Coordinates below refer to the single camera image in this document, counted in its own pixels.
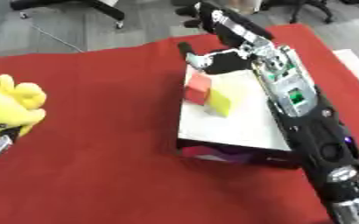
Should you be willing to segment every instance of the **white platform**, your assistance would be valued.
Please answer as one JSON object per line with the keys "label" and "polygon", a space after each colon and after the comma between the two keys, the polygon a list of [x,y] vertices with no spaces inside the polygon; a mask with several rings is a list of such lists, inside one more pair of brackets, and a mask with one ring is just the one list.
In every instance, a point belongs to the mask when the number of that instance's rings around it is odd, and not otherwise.
{"label": "white platform", "polygon": [[178,137],[220,144],[233,144],[289,151],[266,104],[266,95],[250,71],[211,76],[214,81],[229,81],[243,89],[241,103],[228,117],[214,115],[203,106],[184,101]]}

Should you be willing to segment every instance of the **robotic hand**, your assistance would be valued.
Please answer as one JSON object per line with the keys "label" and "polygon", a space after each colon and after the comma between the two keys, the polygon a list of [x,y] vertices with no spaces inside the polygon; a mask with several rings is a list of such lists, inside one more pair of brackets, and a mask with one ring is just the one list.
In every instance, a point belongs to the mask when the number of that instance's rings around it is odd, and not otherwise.
{"label": "robotic hand", "polygon": [[45,100],[38,85],[15,86],[9,75],[0,75],[0,154],[45,118],[46,112],[40,108]]}
{"label": "robotic hand", "polygon": [[249,65],[268,95],[268,105],[286,142],[334,223],[359,224],[359,150],[326,96],[314,85],[298,54],[275,46],[273,36],[235,12],[198,2],[177,14],[195,18],[185,27],[202,27],[230,49],[196,55],[179,49],[187,63],[207,74],[230,72],[236,58]]}

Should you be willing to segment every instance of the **metal robotic hand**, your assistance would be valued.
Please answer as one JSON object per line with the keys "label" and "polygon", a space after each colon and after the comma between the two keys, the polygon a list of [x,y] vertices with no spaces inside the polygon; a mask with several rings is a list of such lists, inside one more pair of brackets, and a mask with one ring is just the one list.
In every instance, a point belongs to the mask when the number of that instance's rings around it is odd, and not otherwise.
{"label": "metal robotic hand", "polygon": [[230,72],[236,58],[249,65],[268,95],[268,105],[286,142],[334,223],[359,224],[359,149],[327,97],[314,85],[298,54],[275,46],[272,35],[237,13],[198,2],[177,10],[195,18],[230,49],[196,55],[179,44],[186,61],[207,74]]}

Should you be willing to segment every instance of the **gray carpet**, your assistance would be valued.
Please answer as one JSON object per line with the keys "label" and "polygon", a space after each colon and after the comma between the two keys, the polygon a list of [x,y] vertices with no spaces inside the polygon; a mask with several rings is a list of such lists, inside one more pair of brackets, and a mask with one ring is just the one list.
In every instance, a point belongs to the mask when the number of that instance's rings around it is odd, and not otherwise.
{"label": "gray carpet", "polygon": [[[225,4],[227,0],[216,1]],[[311,6],[303,9],[299,21],[312,27],[331,49],[350,48],[359,56],[359,4],[351,6],[329,0],[328,5],[335,14],[334,23],[323,24],[324,14]],[[115,29],[110,17],[80,3],[28,10],[32,18],[21,20],[18,13],[10,10],[9,0],[0,0],[0,56],[75,52],[32,25],[83,51],[139,46],[167,37],[201,33],[181,26],[184,19],[173,13],[170,0],[120,0],[116,7],[127,16],[122,30]],[[290,7],[272,8],[250,18],[262,26],[282,25],[289,21],[291,11]]]}

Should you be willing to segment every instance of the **yellow block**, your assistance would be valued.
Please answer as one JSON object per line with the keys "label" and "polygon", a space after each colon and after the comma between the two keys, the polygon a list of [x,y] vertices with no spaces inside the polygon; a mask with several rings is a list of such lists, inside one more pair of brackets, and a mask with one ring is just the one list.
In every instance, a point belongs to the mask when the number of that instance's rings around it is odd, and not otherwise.
{"label": "yellow block", "polygon": [[244,89],[233,79],[213,80],[208,96],[208,105],[221,116],[229,116],[244,96]]}

